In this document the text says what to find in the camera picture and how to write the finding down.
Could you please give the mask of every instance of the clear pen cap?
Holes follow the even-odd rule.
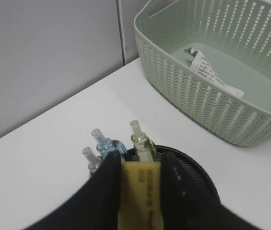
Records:
[[[95,156],[90,147],[84,148],[82,153],[92,166],[99,164],[100,160]]]
[[[138,120],[131,121],[130,125],[135,137],[140,138],[143,136],[143,132],[141,131],[140,123]]]
[[[108,138],[105,138],[105,136],[103,136],[102,132],[98,128],[92,131],[92,136],[102,146],[108,145],[110,143],[110,140]]]

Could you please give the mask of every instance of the yellow label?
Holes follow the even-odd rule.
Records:
[[[118,230],[163,230],[158,162],[125,162],[121,168]]]

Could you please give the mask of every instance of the black mesh pen holder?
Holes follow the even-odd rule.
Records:
[[[214,186],[214,183],[212,182],[208,174],[205,172],[205,170],[196,161],[194,161],[191,157],[176,149],[160,145],[157,145],[156,147],[160,159],[162,158],[163,152],[174,153],[174,155],[180,161],[183,169],[192,177],[195,183],[198,184],[202,189],[208,191],[218,202],[220,202],[220,198]],[[134,149],[128,150],[128,153],[125,155],[125,161],[138,161]]]

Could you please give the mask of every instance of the desk surface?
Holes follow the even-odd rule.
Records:
[[[212,135],[154,90],[137,59],[0,139],[0,230],[32,224],[86,182],[81,151],[94,149],[94,128],[131,148],[133,119],[196,160],[225,206],[271,229],[271,141],[241,148]]]

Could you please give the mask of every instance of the green plastic basket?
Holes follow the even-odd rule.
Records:
[[[271,4],[260,0],[150,0],[134,21],[149,82],[180,110],[239,146],[271,139]],[[242,99],[189,68],[200,49]]]

